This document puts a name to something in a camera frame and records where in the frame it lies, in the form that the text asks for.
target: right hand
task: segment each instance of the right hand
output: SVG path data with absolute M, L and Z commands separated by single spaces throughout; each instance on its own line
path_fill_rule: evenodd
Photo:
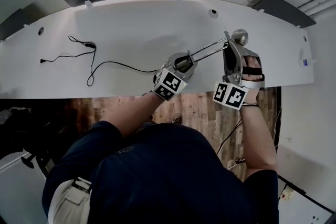
M 243 63 L 243 67 L 261 68 L 261 66 L 260 66 L 256 57 L 246 56 L 246 57 L 242 57 L 241 60 L 242 60 L 242 63 Z M 249 80 L 249 81 L 260 81 L 262 79 L 262 75 L 255 76 L 255 75 L 243 74 L 242 78 L 244 80 Z M 249 89 L 248 92 L 247 92 L 247 95 L 245 97 L 244 102 L 245 103 L 257 103 L 258 92 L 259 92 L 259 88 Z

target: curved white desk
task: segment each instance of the curved white desk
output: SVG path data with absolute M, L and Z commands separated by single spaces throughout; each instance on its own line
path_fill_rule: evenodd
M 211 18 L 209 9 L 218 11 L 219 17 Z M 45 30 L 38 36 L 41 27 Z M 247 48 L 260 55 L 267 87 L 313 82 L 312 67 L 298 63 L 300 56 L 311 57 L 306 31 L 281 19 L 219 0 L 109 0 L 51 14 L 1 42 L 0 98 L 110 97 L 152 89 L 153 74 L 112 63 L 101 66 L 88 87 L 92 55 L 40 64 L 41 58 L 91 50 L 70 42 L 68 35 L 96 43 L 93 67 L 115 60 L 154 70 L 171 54 L 196 51 L 223 38 L 225 30 L 231 34 L 238 28 L 247 30 Z M 183 92 L 212 91 L 223 73 L 220 52 L 199 62 Z

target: wrist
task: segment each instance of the wrist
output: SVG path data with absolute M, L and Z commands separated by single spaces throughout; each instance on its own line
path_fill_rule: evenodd
M 257 103 L 257 98 L 247 96 L 244 100 L 244 103 L 254 103 L 254 104 L 256 104 Z
M 246 109 L 252 108 L 255 109 L 260 109 L 260 105 L 257 103 L 257 100 L 254 99 L 248 99 L 248 100 L 244 100 L 244 102 L 241 104 L 241 108 L 240 108 L 240 112 L 245 111 Z
M 242 105 L 239 110 L 241 115 L 255 114 L 256 111 L 260 111 L 260 107 L 255 105 Z
M 155 102 L 158 102 L 158 103 L 163 103 L 164 102 L 164 99 L 159 97 L 156 93 L 154 92 L 149 92 L 146 94 L 148 97 L 151 98 L 151 100 L 155 101 Z

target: finger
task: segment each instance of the finger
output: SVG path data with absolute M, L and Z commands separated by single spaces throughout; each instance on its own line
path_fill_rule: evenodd
M 246 61 L 245 61 L 245 57 L 242 56 L 241 58 L 242 58 L 242 59 L 241 59 L 241 60 L 242 60 L 242 61 L 241 61 L 241 62 L 242 62 L 241 64 L 243 65 L 243 67 L 246 67 L 247 64 L 246 64 Z M 243 74 L 243 75 L 242 75 L 242 78 L 243 78 L 244 80 L 249 80 L 248 75 L 246 75 L 246 74 Z
M 261 68 L 261 66 L 260 66 L 260 64 L 259 64 L 259 62 L 258 62 L 258 59 L 257 58 L 255 58 L 254 57 L 254 63 L 255 63 L 255 65 L 256 65 L 256 68 Z M 258 75 L 258 76 L 256 76 L 256 78 L 257 78 L 257 80 L 261 80 L 262 79 L 262 75 Z
M 246 56 L 246 62 L 248 67 L 256 67 L 256 64 L 254 63 L 254 58 L 252 56 Z M 249 80 L 255 81 L 257 78 L 255 75 L 248 75 Z

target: black wire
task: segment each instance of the black wire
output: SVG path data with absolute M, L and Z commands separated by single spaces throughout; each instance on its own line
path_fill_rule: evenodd
M 94 76 L 93 74 L 95 73 L 95 71 L 104 63 L 116 63 L 118 65 L 121 65 L 121 66 L 124 66 L 124 67 L 128 67 L 130 69 L 133 69 L 133 70 L 136 70 L 138 72 L 143 72 L 143 73 L 153 73 L 153 72 L 156 72 L 156 69 L 155 70 L 152 70 L 152 71 L 144 71 L 144 70 L 140 70 L 140 69 L 137 69 L 137 68 L 134 68 L 134 67 L 131 67 L 131 66 L 128 66 L 128 65 L 125 65 L 124 63 L 120 63 L 120 62 L 115 62 L 115 61 L 105 61 L 105 62 L 102 62 L 100 63 L 95 69 L 94 71 L 92 70 L 92 66 L 93 66 L 93 62 L 94 62 L 94 58 L 96 56 L 96 51 L 97 51 L 97 46 L 96 44 L 94 44 L 93 42 L 91 41 L 80 41 L 80 40 L 77 40 L 76 38 L 74 38 L 73 36 L 68 36 L 69 40 L 70 41 L 73 41 L 73 42 L 78 42 L 78 43 L 81 43 L 83 44 L 85 47 L 88 47 L 88 48 L 92 48 L 93 51 L 90 51 L 90 52 L 84 52 L 83 54 L 79 54 L 79 55 L 75 55 L 75 56 L 68 56 L 68 55 L 60 55 L 58 56 L 55 60 L 45 60 L 45 59 L 41 59 L 41 63 L 42 62 L 55 62 L 58 58 L 60 57 L 68 57 L 68 58 L 75 58 L 75 57 L 79 57 L 79 56 L 82 56 L 82 55 L 85 55 L 85 54 L 93 54 L 93 58 L 92 58 L 92 63 L 91 63 L 91 67 L 90 67 L 90 71 L 91 71 L 91 75 L 89 76 L 88 80 L 86 81 L 86 85 L 91 87 L 94 83 Z
M 241 119 L 238 121 L 237 125 L 233 128 L 233 130 L 230 132 L 230 134 L 224 139 L 224 141 L 221 143 L 221 145 L 219 146 L 219 150 L 217 151 L 217 156 L 218 153 L 221 151 L 222 146 L 224 145 L 224 143 L 231 137 L 231 135 L 235 132 L 235 130 L 237 130 L 240 126 L 242 125 L 242 121 Z
M 124 66 L 124 67 L 128 67 L 128 68 L 130 68 L 130 69 L 133 69 L 133 70 L 136 70 L 136 71 L 139 71 L 139 72 L 143 72 L 143 73 L 153 73 L 153 72 L 156 72 L 156 71 L 157 71 L 157 69 L 152 70 L 152 71 L 144 71 L 144 70 L 140 70 L 140 69 L 137 69 L 137 68 L 134 68 L 134 67 L 130 67 L 130 66 L 128 66 L 128 65 L 125 65 L 124 63 L 115 62 L 115 61 L 105 61 L 105 62 L 102 62 L 102 63 L 100 63 L 99 65 L 97 65 L 97 67 L 94 69 L 94 71 L 92 71 L 92 65 L 91 65 L 91 75 L 89 76 L 88 80 L 86 81 L 86 85 L 87 85 L 87 86 L 91 87 L 91 86 L 93 85 L 93 82 L 94 82 L 94 76 L 93 76 L 93 74 L 95 73 L 95 71 L 97 70 L 97 68 L 100 67 L 102 64 L 104 64 L 104 63 L 108 63 L 108 62 L 110 62 L 110 63 L 116 63 L 116 64 L 118 64 L 118 65 L 121 65 L 121 66 Z
M 76 55 L 76 56 L 72 56 L 72 55 L 60 55 L 58 56 L 55 60 L 44 60 L 44 62 L 55 62 L 58 58 L 60 57 L 68 57 L 68 58 L 76 58 L 78 56 L 82 56 L 82 55 L 85 55 L 85 54 L 91 54 L 93 53 L 94 51 L 91 51 L 91 52 L 84 52 L 83 54 L 79 54 L 79 55 Z

